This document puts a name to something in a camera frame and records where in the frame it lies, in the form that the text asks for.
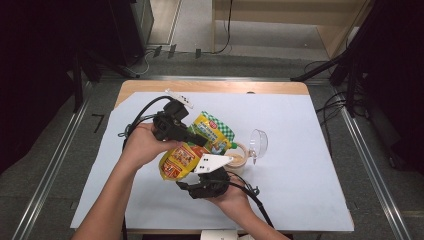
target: white paper sheet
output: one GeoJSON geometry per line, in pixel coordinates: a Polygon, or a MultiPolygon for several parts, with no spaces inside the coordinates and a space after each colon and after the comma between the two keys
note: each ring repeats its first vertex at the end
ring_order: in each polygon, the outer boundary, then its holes
{"type": "MultiPolygon", "coordinates": [[[[183,122],[190,125],[207,111],[228,125],[235,141],[249,145],[254,129],[267,133],[268,150],[243,177],[258,186],[274,227],[283,231],[353,231],[339,180],[325,144],[311,99],[307,95],[181,93],[194,103],[183,122]]],[[[77,228],[99,195],[121,153],[124,131],[139,111],[163,93],[135,93],[111,114],[99,154],[71,224],[77,228]]],[[[162,110],[167,100],[147,114],[162,110]]],[[[126,211],[129,229],[240,229],[206,200],[193,200],[171,181],[162,180],[163,154],[136,175],[126,211]]],[[[258,216],[262,216],[251,201],[258,216]]]]}

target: snack bag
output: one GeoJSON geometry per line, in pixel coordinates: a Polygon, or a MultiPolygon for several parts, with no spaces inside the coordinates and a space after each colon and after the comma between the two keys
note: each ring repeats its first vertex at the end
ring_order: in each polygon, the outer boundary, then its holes
{"type": "Polygon", "coordinates": [[[204,147],[184,143],[169,150],[159,162],[159,170],[165,180],[180,180],[187,176],[199,163],[204,153],[223,155],[232,147],[234,132],[214,116],[202,111],[188,127],[188,130],[202,135],[208,142],[204,147]]]}

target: metal frame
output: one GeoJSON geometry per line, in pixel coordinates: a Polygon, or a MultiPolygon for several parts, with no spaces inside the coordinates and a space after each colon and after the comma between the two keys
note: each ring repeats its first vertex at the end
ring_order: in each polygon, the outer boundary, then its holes
{"type": "Polygon", "coordinates": [[[409,234],[409,230],[406,226],[405,221],[402,218],[402,215],[396,205],[395,200],[390,193],[389,188],[387,187],[384,179],[378,170],[378,167],[372,157],[372,154],[368,148],[367,143],[365,142],[364,137],[359,129],[357,121],[355,118],[352,118],[346,108],[342,110],[343,118],[346,122],[346,126],[349,129],[352,139],[356,145],[358,153],[361,157],[361,160],[364,164],[365,170],[368,173],[371,184],[374,187],[374,191],[377,194],[378,199],[380,200],[381,207],[383,208],[384,213],[386,214],[387,220],[392,228],[393,234],[396,239],[412,239],[409,234]]]}
{"type": "Polygon", "coordinates": [[[53,157],[50,160],[46,171],[44,172],[43,178],[38,184],[37,190],[29,201],[21,222],[19,223],[12,239],[28,239],[32,227],[34,226],[35,221],[37,220],[38,215],[40,214],[41,209],[43,208],[43,205],[47,199],[53,182],[59,173],[59,169],[72,142],[72,139],[79,127],[79,124],[81,123],[85,110],[87,109],[92,90],[92,84],[87,82],[84,89],[84,92],[86,93],[85,100],[79,110],[72,115],[65,133],[63,134],[56,148],[56,151],[54,152],[53,157]]]}

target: transparent container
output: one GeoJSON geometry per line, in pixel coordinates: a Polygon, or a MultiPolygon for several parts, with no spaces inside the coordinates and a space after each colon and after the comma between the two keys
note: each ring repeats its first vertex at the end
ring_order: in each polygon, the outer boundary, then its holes
{"type": "Polygon", "coordinates": [[[226,156],[233,157],[233,161],[226,164],[224,169],[241,176],[249,157],[252,157],[253,164],[256,164],[256,159],[264,156],[268,148],[268,137],[264,131],[255,129],[250,135],[249,149],[241,143],[235,142],[235,144],[236,149],[228,149],[225,153],[226,156]]]}

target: human hand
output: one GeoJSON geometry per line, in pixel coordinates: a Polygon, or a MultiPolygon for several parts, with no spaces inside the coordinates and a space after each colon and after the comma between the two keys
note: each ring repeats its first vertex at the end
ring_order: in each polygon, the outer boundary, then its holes
{"type": "Polygon", "coordinates": [[[181,142],[175,140],[158,141],[153,135],[153,128],[153,123],[138,124],[127,140],[120,161],[126,162],[128,166],[137,171],[155,159],[159,153],[182,145],[181,142]]]}
{"type": "MultiPolygon", "coordinates": [[[[235,175],[230,175],[230,181],[244,187],[244,183],[235,175]]],[[[246,217],[247,213],[253,213],[246,193],[241,189],[229,185],[227,191],[216,198],[208,198],[210,202],[218,206],[221,211],[235,222],[246,217]]]]}

